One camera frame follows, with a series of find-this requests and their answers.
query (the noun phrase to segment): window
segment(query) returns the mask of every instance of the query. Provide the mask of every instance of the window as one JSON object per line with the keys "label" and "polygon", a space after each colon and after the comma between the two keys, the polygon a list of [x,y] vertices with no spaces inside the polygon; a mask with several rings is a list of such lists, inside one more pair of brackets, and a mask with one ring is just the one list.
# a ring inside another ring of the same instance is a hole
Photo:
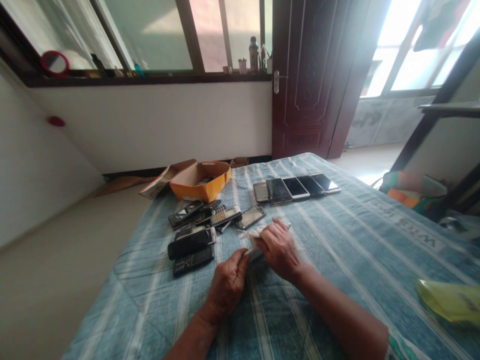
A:
{"label": "window", "polygon": [[392,0],[363,97],[440,88],[480,26],[480,0]]}
{"label": "window", "polygon": [[65,55],[77,80],[119,70],[125,77],[234,81],[224,67],[239,75],[239,59],[249,70],[240,80],[270,78],[264,68],[250,72],[249,45],[255,36],[260,52],[263,44],[272,50],[272,0],[0,0],[0,20],[41,81],[58,80],[40,68],[47,51]]}

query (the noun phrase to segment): door handle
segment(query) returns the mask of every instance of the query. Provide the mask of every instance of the door handle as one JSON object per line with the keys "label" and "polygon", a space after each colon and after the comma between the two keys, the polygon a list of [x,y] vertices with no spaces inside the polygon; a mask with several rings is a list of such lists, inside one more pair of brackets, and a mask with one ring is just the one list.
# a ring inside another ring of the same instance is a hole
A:
{"label": "door handle", "polygon": [[273,73],[273,92],[275,94],[279,93],[279,80],[280,78],[282,79],[288,79],[288,76],[280,76],[280,72],[278,70],[275,70]]}

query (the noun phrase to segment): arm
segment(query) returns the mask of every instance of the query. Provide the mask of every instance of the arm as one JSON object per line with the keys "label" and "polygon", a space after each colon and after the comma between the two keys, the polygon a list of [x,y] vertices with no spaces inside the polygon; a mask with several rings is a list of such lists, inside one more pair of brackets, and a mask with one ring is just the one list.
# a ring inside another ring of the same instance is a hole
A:
{"label": "arm", "polygon": [[384,359],[388,328],[306,264],[287,226],[276,218],[273,222],[257,242],[268,265],[305,296],[350,357]]}
{"label": "arm", "polygon": [[250,257],[240,249],[218,264],[205,303],[164,359],[205,359],[220,325],[234,310],[244,291]]}

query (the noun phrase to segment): round mirror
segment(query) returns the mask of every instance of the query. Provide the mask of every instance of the round mirror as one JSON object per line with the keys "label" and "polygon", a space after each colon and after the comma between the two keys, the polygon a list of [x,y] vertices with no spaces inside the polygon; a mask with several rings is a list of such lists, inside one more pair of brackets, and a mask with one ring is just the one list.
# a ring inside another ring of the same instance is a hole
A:
{"label": "round mirror", "polygon": [[53,50],[44,52],[40,63],[47,72],[57,77],[64,76],[70,68],[67,57],[61,52]]}

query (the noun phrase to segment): red object on wall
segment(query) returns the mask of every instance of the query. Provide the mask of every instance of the red object on wall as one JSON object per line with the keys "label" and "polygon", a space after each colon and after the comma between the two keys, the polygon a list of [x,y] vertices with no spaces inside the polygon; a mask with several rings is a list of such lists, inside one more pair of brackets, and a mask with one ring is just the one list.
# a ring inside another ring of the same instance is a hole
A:
{"label": "red object on wall", "polygon": [[64,127],[65,126],[65,121],[63,121],[58,116],[50,116],[48,118],[48,123],[52,124],[53,126],[58,126],[58,127]]}

